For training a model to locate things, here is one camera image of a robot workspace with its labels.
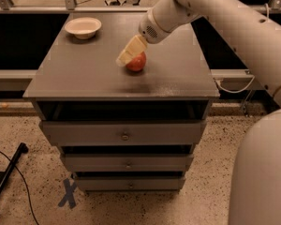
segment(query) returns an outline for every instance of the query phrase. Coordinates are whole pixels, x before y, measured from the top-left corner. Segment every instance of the gray drawer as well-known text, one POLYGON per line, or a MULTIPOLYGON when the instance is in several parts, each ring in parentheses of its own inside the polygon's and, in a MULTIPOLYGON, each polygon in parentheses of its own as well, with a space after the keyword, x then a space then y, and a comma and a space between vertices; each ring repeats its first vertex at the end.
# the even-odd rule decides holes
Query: gray drawer
POLYGON ((204 120, 193 123, 93 123, 47 122, 40 124, 52 145, 150 145, 199 143, 204 120))
POLYGON ((184 177, 83 177, 75 179, 77 187, 83 191, 108 190, 179 190, 184 186, 184 177))
POLYGON ((193 155, 61 155, 71 172, 187 171, 193 155))

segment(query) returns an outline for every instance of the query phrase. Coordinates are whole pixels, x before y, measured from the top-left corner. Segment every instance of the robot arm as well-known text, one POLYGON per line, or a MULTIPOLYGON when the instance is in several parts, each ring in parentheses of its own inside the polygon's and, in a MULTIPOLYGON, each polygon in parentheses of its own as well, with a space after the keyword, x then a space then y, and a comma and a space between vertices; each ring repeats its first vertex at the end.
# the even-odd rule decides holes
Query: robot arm
POLYGON ((281 26, 238 0, 160 0, 140 22, 148 43, 204 16, 281 106, 281 26))
MULTIPOLYGON (((188 23, 185 14, 204 16, 281 107, 279 24, 238 0, 160 0, 139 32, 157 43, 188 23)), ((243 139, 232 176, 229 224, 281 224, 281 110, 259 120, 243 139)))

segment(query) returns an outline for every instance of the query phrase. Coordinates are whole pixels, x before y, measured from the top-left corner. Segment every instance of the white bowl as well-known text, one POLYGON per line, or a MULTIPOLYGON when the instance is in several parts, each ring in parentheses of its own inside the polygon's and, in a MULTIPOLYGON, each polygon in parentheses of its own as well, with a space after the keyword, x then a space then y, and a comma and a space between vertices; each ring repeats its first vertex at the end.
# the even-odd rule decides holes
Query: white bowl
POLYGON ((65 29, 78 39, 88 39, 94 36, 101 27, 101 21, 94 18, 79 18, 68 22, 65 29))

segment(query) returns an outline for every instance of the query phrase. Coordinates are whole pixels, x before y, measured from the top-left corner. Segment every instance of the terrazzo floor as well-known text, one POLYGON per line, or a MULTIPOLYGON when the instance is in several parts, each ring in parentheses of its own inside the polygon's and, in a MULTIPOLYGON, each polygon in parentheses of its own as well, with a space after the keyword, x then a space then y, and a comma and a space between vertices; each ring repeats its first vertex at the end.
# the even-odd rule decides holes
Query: terrazzo floor
MULTIPOLYGON (((76 205, 60 204, 66 194, 64 180, 69 179, 71 185, 73 181, 58 150, 39 129, 39 118, 29 108, 0 107, 0 150, 11 158, 20 143, 27 144, 29 152, 21 156, 18 167, 29 186, 39 224, 224 225, 228 222, 230 180, 238 146, 247 130, 265 115, 258 103, 249 104, 248 110, 250 115, 244 116, 237 102, 214 103, 179 192, 85 193, 76 188, 76 205)), ((7 165, 7 159, 0 155, 0 171, 7 165)), ((36 224, 16 171, 0 196, 0 224, 36 224)))

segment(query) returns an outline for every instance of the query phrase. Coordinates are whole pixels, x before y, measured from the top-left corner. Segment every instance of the red apple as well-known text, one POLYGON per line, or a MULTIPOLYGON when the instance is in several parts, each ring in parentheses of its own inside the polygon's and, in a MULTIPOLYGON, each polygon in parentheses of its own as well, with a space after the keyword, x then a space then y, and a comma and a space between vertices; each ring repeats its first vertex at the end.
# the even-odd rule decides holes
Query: red apple
POLYGON ((143 67, 146 65, 146 61, 146 54, 142 52, 133 58, 130 63, 126 64, 126 68, 131 71, 142 71, 143 67))

